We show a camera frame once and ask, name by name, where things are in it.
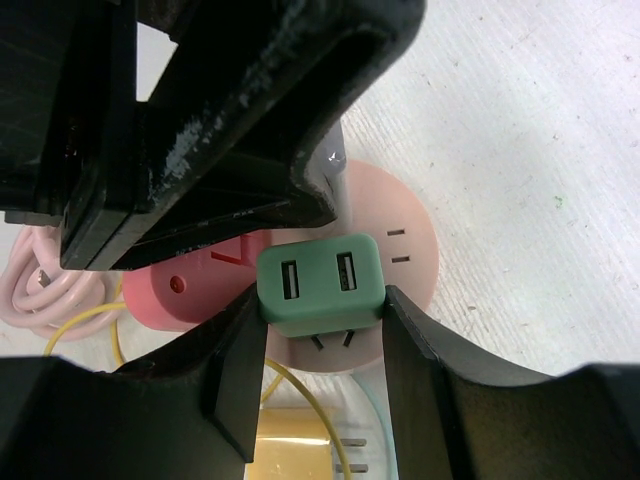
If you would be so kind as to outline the green plug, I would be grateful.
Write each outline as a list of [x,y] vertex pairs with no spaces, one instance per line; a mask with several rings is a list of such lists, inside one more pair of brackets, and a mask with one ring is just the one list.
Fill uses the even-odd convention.
[[382,318],[382,264],[367,234],[272,246],[256,267],[261,316],[286,338],[371,328]]

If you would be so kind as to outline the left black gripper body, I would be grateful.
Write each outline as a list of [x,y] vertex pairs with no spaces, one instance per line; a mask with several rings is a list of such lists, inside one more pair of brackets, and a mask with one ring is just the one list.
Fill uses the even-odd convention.
[[136,33],[173,34],[177,1],[1,4],[1,210],[57,223],[104,129],[110,90],[134,101]]

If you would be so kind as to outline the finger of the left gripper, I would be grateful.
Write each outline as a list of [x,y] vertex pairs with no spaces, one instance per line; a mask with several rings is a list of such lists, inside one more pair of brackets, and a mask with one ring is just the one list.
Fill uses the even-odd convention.
[[100,111],[66,207],[61,263],[134,270],[263,228],[335,219],[313,156],[414,40],[421,1],[195,1],[146,101],[136,5],[113,7]]

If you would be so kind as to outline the round pink power strip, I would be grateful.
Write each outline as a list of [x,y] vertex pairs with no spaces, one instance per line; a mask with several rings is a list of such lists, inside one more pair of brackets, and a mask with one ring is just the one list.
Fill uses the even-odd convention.
[[[433,298],[439,273],[437,237],[421,200],[402,181],[380,167],[351,160],[339,176],[343,200],[338,219],[317,229],[272,233],[274,245],[340,234],[366,233],[378,245],[386,284],[397,286],[419,308]],[[329,333],[314,341],[286,338],[270,329],[267,356],[291,369],[345,373],[383,357],[382,326]]]

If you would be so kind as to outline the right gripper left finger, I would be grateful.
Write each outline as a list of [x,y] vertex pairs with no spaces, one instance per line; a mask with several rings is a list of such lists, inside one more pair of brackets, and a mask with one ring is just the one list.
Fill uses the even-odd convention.
[[240,479],[254,456],[265,324],[254,290],[112,373],[1,362],[5,479]]

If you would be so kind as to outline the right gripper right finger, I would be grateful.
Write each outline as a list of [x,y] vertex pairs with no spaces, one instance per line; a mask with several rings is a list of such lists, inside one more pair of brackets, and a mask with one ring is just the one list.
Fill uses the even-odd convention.
[[498,357],[389,287],[385,375],[403,479],[635,479],[639,368],[549,376]]

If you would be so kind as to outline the pink socket adapter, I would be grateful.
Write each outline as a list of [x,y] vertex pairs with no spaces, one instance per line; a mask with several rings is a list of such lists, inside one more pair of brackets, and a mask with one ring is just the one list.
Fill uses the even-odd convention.
[[259,230],[127,271],[123,297],[131,315],[159,331],[184,332],[213,318],[256,279],[255,262],[268,245]]

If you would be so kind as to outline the yellow charger plug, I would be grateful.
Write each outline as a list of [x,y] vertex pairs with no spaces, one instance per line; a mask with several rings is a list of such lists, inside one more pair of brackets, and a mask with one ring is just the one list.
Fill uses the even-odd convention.
[[310,408],[265,408],[259,414],[247,479],[342,479],[334,441]]

